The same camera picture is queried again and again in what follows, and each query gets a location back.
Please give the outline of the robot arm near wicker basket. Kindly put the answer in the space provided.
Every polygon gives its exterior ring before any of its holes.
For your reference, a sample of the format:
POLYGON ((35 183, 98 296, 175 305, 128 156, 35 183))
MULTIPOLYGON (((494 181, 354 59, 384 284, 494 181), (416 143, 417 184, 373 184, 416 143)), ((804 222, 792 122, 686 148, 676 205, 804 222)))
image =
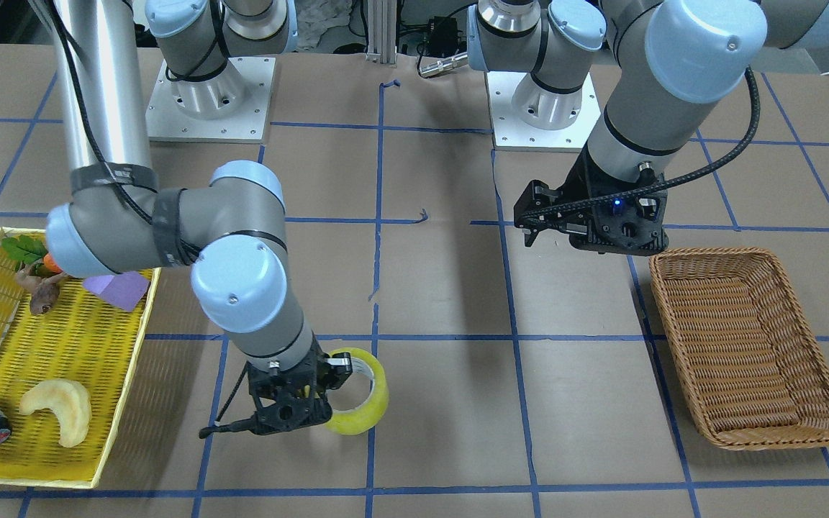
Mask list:
POLYGON ((479 1, 469 9, 469 65, 526 73, 524 120, 542 99, 576 101, 608 46, 621 69, 562 186, 531 181, 513 207, 532 246, 544 230, 580 250, 657 255, 667 191, 714 173, 743 152, 761 103, 751 62, 764 47, 829 45, 829 1, 479 1), (668 180, 665 167, 717 103, 746 82, 751 114, 733 150, 668 180))

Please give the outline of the robot arm near yellow tray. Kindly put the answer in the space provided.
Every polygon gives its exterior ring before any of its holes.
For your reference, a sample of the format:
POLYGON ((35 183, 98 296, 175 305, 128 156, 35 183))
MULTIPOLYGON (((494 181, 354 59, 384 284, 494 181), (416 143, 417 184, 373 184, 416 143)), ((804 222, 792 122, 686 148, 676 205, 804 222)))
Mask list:
POLYGON ((204 427, 258 435, 326 424, 354 371, 322 351, 291 291, 285 200, 276 174, 230 161, 203 189, 161 189, 153 171, 128 1, 34 1, 63 84, 72 199, 50 211, 48 248, 75 278, 191 269, 205 315, 243 351, 253 416, 204 427))

